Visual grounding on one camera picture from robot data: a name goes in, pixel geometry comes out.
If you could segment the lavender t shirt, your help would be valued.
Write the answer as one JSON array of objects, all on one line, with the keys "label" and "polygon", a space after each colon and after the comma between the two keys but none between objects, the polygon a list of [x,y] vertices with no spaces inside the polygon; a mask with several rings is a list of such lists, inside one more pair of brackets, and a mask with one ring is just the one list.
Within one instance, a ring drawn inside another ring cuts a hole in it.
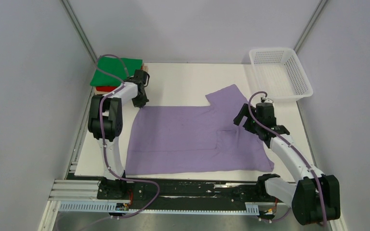
[{"label": "lavender t shirt", "polygon": [[236,85],[206,95],[207,106],[145,106],[127,150],[128,175],[253,170],[271,172],[264,144],[233,120],[247,99]]}]

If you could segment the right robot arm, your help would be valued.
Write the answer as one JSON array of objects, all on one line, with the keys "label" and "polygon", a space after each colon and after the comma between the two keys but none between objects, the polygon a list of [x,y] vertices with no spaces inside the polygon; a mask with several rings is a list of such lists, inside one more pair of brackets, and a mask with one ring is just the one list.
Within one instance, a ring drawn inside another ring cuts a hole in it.
[{"label": "right robot arm", "polygon": [[243,128],[257,135],[280,158],[295,180],[295,184],[291,184],[277,174],[264,174],[258,178],[257,197],[262,201],[271,197],[281,200],[301,225],[339,219],[338,179],[326,175],[303,156],[288,129],[277,124],[273,104],[262,101],[251,106],[245,103],[233,122],[239,125],[244,118]]}]

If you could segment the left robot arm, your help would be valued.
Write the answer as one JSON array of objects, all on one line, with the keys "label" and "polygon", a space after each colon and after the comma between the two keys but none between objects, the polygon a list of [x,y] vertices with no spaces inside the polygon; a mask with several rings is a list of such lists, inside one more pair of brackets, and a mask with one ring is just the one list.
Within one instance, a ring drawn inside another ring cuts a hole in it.
[{"label": "left robot arm", "polygon": [[134,75],[115,90],[91,98],[88,131],[98,141],[104,167],[99,191],[110,191],[117,199],[128,194],[127,182],[122,179],[125,177],[125,169],[119,150],[119,136],[123,129],[122,108],[129,101],[137,108],[142,108],[149,102],[145,92],[149,78],[150,75],[145,70],[135,70]]}]

